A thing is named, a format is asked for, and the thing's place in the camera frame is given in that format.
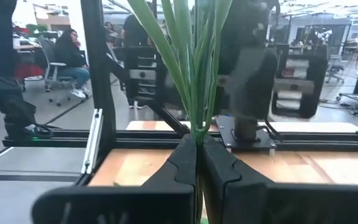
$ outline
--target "gray floor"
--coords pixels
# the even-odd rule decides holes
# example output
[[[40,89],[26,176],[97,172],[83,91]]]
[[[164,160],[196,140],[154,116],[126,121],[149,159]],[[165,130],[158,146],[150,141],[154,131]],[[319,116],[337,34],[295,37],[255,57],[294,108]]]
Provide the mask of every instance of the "gray floor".
[[[354,65],[345,71],[344,84],[338,85],[335,80],[325,84],[321,98],[332,100],[338,93],[350,93],[356,82],[357,70]],[[72,99],[56,107],[48,102],[50,95],[45,93],[42,82],[27,82],[25,99],[37,106],[36,118],[39,123],[46,123],[59,114],[77,104],[79,100]],[[135,112],[127,106],[126,98],[120,91],[118,83],[112,85],[112,94],[116,106],[117,128],[125,129],[132,120],[151,120],[153,112],[150,109]],[[66,115],[57,119],[52,125],[67,129],[89,129],[93,113],[93,100],[80,104]],[[272,116],[275,121],[298,121],[294,118]],[[0,150],[3,148],[1,139],[6,135],[0,113]],[[310,119],[311,122],[342,121],[358,126],[358,118],[347,111],[320,107],[318,114]],[[14,148],[0,157],[0,174],[24,175],[77,175],[80,171],[84,149],[65,148]],[[64,186],[61,182],[0,182],[0,223],[30,223],[30,208],[33,201],[43,192],[55,187]]]

